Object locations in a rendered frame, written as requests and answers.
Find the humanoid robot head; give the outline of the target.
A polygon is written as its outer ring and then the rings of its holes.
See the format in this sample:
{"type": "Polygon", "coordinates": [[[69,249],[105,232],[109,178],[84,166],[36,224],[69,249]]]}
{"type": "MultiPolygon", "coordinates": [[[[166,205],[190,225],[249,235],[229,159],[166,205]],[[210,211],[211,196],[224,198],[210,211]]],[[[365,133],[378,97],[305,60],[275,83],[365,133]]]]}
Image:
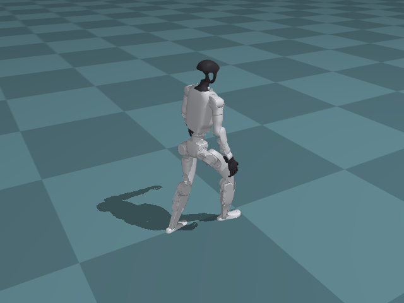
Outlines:
{"type": "Polygon", "coordinates": [[[217,72],[220,69],[219,65],[215,63],[214,61],[211,60],[203,60],[201,61],[197,67],[198,70],[204,72],[206,78],[201,80],[200,84],[196,86],[194,89],[200,91],[200,92],[207,92],[209,84],[214,83],[216,77],[217,77],[217,72]],[[213,73],[213,79],[210,80],[208,74],[213,73]]]}

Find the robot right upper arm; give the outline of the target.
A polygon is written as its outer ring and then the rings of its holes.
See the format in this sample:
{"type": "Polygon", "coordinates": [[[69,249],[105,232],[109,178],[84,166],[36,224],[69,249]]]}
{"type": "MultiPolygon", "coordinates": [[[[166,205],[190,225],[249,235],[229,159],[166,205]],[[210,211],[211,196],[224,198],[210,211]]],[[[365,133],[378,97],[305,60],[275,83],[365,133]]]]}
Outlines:
{"type": "Polygon", "coordinates": [[[213,114],[213,135],[215,137],[220,137],[220,129],[223,122],[223,108],[224,101],[217,95],[210,95],[209,106],[212,109],[213,114]]]}

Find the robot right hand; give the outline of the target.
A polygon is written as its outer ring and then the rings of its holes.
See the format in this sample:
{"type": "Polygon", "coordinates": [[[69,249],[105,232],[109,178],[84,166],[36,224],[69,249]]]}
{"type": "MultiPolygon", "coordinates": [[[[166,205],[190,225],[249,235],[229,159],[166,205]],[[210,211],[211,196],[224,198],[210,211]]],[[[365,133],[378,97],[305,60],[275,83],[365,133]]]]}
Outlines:
{"type": "Polygon", "coordinates": [[[236,162],[233,157],[230,160],[228,160],[228,158],[226,156],[223,156],[223,158],[224,158],[225,162],[228,163],[228,168],[230,171],[230,175],[228,177],[232,177],[234,174],[237,173],[237,171],[238,171],[237,166],[239,163],[236,162]]]}

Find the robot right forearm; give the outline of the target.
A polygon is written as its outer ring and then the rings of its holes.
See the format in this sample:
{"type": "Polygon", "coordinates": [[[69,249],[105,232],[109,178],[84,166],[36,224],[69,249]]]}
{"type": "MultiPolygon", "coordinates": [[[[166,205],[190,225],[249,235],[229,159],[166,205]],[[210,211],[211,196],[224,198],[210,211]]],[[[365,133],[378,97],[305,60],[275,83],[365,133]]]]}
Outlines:
{"type": "Polygon", "coordinates": [[[223,156],[226,156],[230,160],[233,155],[230,152],[229,145],[227,143],[227,135],[225,128],[220,129],[220,137],[217,139],[217,143],[220,147],[220,152],[223,156]]]}

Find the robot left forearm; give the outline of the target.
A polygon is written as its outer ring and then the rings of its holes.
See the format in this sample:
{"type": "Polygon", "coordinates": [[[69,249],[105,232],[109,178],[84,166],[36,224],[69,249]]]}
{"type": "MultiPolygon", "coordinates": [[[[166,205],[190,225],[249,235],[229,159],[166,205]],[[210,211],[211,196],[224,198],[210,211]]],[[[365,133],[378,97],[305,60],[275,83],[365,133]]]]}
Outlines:
{"type": "MultiPolygon", "coordinates": [[[[181,113],[182,113],[182,112],[181,112],[181,113]]],[[[184,122],[187,124],[186,115],[184,115],[184,114],[182,113],[182,117],[184,118],[184,122]]]]}

